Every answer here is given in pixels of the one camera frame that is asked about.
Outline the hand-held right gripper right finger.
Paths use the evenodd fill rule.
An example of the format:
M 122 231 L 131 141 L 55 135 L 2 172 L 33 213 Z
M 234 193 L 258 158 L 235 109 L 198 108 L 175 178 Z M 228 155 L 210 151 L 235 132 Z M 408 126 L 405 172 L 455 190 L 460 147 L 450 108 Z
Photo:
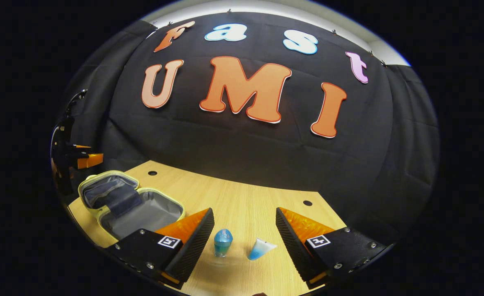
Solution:
M 388 251 L 353 227 L 333 229 L 282 207 L 276 208 L 276 227 L 309 289 L 341 283 Z

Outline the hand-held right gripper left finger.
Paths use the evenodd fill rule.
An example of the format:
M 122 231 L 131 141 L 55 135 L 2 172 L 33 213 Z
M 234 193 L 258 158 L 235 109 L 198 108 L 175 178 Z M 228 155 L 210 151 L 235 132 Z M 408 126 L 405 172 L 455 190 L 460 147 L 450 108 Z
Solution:
M 144 277 L 180 290 L 213 228 L 213 209 L 206 208 L 157 231 L 139 229 L 105 251 Z

